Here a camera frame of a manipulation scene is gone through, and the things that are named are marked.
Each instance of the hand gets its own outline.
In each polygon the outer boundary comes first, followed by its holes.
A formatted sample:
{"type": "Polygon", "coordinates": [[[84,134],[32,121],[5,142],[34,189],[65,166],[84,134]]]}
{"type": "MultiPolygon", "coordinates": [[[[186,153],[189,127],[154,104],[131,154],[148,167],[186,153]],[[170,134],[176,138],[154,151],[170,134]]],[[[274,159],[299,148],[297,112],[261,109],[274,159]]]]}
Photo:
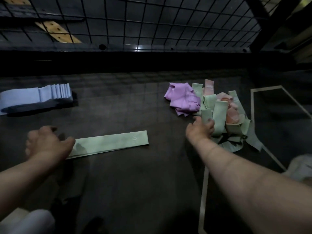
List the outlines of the hand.
{"type": "Polygon", "coordinates": [[[53,133],[56,129],[54,126],[43,126],[39,130],[28,132],[25,153],[29,160],[44,162],[54,168],[68,157],[75,139],[68,137],[65,141],[60,141],[53,133]]]}
{"type": "Polygon", "coordinates": [[[194,117],[195,122],[188,124],[186,127],[186,138],[189,142],[195,146],[200,140],[205,138],[211,138],[211,134],[214,132],[214,120],[210,120],[206,125],[202,122],[201,117],[194,117]]]}

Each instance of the round black hole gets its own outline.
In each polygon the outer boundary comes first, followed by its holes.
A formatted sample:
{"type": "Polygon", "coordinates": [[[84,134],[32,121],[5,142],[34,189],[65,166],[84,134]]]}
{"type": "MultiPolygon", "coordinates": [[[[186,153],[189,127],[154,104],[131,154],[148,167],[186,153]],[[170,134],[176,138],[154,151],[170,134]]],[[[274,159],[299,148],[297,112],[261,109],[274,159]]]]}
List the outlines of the round black hole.
{"type": "Polygon", "coordinates": [[[107,47],[104,44],[100,44],[99,45],[99,49],[104,51],[107,47]]]}

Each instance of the metal wire fence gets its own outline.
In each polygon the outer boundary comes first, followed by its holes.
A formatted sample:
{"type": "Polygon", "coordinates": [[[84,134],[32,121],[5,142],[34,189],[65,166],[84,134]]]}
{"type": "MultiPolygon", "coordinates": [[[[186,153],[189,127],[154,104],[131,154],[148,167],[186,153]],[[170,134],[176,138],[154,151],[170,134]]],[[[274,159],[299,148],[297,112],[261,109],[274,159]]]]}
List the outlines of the metal wire fence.
{"type": "MultiPolygon", "coordinates": [[[[275,0],[259,0],[272,12],[275,0]]],[[[72,36],[83,43],[248,47],[261,30],[245,0],[29,0],[37,22],[42,10],[51,12],[72,36]],[[73,22],[72,18],[82,21],[73,22]]],[[[0,41],[54,42],[33,22],[20,22],[10,4],[4,4],[15,24],[1,24],[0,41]]]]}

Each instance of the crumpled purple band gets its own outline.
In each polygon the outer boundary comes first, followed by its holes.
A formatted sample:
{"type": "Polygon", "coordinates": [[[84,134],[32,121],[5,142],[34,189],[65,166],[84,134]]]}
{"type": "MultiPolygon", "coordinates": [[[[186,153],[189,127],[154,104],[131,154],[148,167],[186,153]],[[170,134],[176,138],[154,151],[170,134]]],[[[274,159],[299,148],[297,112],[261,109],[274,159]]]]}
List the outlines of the crumpled purple band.
{"type": "Polygon", "coordinates": [[[178,116],[181,114],[188,116],[199,111],[200,98],[195,95],[188,83],[170,83],[164,97],[171,101],[170,106],[176,108],[178,116]]]}

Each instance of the person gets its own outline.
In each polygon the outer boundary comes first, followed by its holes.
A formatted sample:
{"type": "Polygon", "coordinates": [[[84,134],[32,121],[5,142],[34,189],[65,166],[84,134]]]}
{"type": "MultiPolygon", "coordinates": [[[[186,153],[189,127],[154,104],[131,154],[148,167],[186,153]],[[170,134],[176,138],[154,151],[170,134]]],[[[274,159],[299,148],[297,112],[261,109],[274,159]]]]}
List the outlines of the person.
{"type": "MultiPolygon", "coordinates": [[[[312,188],[230,153],[211,138],[214,121],[200,117],[186,128],[233,209],[255,233],[311,233],[312,188]]],[[[70,154],[75,140],[59,141],[55,127],[28,133],[28,161],[0,173],[0,219],[14,210],[70,154]]]]}

